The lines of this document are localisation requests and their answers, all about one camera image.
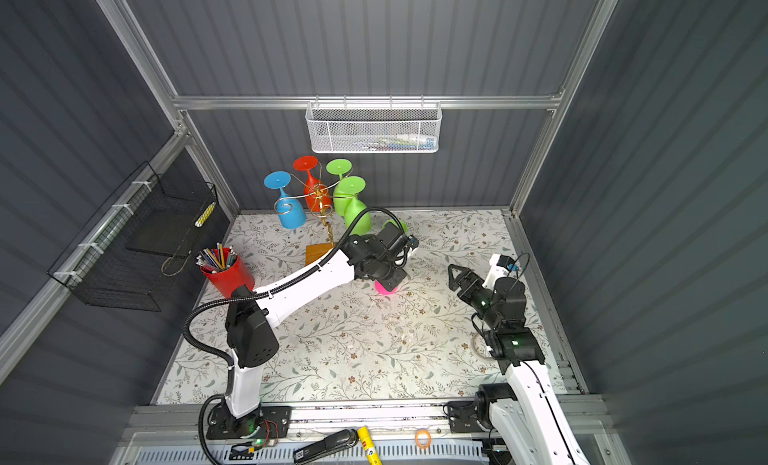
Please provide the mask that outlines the pink wine glass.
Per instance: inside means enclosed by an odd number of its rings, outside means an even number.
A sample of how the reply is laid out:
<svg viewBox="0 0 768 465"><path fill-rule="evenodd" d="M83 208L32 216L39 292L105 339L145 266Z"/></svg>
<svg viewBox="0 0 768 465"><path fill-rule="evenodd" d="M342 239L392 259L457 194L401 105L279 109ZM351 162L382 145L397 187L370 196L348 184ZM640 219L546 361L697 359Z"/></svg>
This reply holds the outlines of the pink wine glass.
<svg viewBox="0 0 768 465"><path fill-rule="evenodd" d="M374 282L375 290L380 295L392 295L397 291L397 287L393 287L392 289L387 289L384 285L382 285L379 281Z"/></svg>

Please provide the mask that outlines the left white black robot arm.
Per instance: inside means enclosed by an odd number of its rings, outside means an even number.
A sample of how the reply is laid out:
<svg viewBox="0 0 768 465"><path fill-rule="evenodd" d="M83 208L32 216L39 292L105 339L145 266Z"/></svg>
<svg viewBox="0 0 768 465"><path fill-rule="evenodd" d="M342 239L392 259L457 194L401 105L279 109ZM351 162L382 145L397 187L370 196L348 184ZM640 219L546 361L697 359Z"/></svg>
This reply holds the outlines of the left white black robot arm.
<svg viewBox="0 0 768 465"><path fill-rule="evenodd" d="M377 282L387 291L405 279L405 264L419 240L407 235L401 224L390 221L377 234L351 234L320 259L275 282L249 299L247 289L233 292L237 300L228 307L225 328L228 355L233 360L225 403L239 419L261 403L264 364L279 350L274 330L291 314L314 299L355 279Z"/></svg>

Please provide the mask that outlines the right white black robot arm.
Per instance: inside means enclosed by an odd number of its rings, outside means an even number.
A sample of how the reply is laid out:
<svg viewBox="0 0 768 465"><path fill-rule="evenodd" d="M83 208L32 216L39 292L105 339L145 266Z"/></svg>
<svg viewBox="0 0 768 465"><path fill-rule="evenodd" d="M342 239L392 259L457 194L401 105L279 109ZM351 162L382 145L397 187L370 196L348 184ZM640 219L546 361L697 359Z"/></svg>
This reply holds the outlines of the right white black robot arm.
<svg viewBox="0 0 768 465"><path fill-rule="evenodd" d="M448 266L449 289L481 320L476 331L505 380L478 388L477 421L501 435L514 464L587 464L553 390L544 353L526 326L526 286L512 271L510 257L492 261L486 278Z"/></svg>

